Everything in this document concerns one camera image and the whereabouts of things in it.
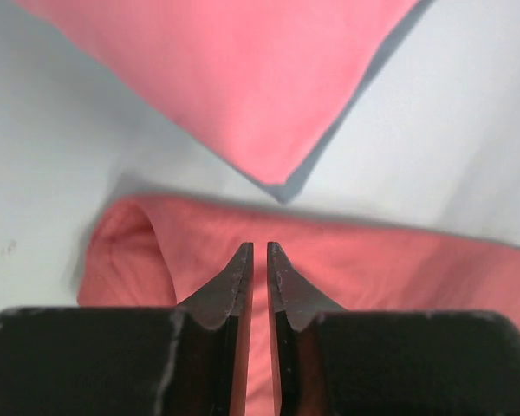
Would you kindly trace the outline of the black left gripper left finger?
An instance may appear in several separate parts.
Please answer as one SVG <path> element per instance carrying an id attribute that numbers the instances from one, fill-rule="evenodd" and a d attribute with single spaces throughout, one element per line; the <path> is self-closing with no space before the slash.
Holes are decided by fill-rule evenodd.
<path id="1" fill-rule="evenodd" d="M 244 411 L 253 246 L 173 307 L 0 312 L 0 415 Z"/>

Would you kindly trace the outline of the red t shirt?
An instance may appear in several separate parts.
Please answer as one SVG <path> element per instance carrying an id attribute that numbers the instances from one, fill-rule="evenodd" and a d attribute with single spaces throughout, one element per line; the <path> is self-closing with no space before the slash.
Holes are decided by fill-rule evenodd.
<path id="1" fill-rule="evenodd" d="M 172 306 L 254 245 L 246 413 L 271 415 L 267 245 L 347 309 L 488 309 L 520 329 L 520 249 L 175 196 L 114 203 L 88 245 L 81 306 Z"/>

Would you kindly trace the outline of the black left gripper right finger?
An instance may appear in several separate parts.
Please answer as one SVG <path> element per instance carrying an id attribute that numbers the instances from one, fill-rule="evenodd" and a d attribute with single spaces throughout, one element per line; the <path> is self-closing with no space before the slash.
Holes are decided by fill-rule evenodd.
<path id="1" fill-rule="evenodd" d="M 520 332 L 490 311 L 349 311 L 267 248 L 279 415 L 520 415 Z"/>

